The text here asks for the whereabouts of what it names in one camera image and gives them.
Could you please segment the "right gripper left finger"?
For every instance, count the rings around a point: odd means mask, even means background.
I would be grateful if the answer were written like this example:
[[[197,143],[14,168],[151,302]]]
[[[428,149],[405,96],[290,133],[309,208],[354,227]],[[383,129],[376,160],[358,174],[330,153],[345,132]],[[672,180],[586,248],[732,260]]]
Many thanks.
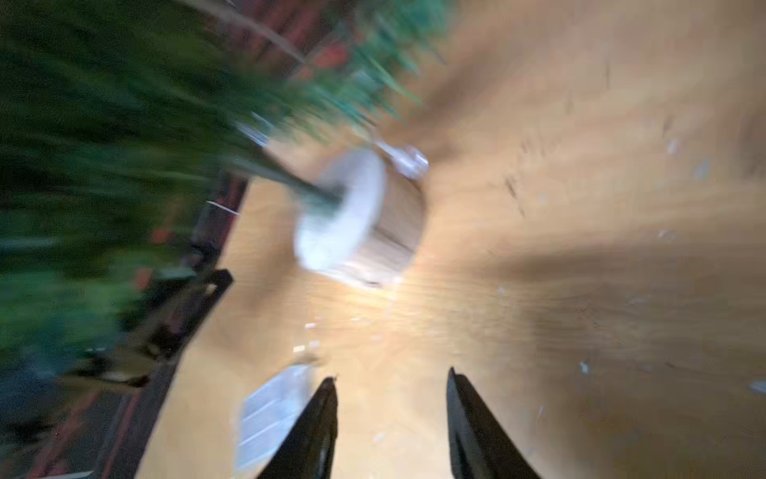
[[[330,478],[338,434],[335,379],[327,376],[258,479]]]

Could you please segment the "small christmas tree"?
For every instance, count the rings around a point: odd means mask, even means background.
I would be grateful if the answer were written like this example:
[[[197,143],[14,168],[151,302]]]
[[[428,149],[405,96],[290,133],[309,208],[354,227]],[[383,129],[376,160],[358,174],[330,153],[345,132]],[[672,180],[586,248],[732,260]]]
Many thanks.
[[[286,185],[321,211],[339,200],[269,159],[263,137],[367,124],[398,73],[448,27],[450,1],[364,1],[338,70],[287,78],[237,50],[225,26],[295,55],[223,1],[5,1],[1,5],[1,360],[61,371],[141,316],[141,267],[168,269],[161,225],[220,171]]]

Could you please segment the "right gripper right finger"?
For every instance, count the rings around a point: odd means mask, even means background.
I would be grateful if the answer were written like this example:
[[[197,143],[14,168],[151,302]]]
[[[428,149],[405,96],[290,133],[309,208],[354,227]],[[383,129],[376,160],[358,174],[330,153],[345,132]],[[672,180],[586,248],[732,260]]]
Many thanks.
[[[478,391],[451,368],[447,380],[450,463],[455,478],[537,478]]]

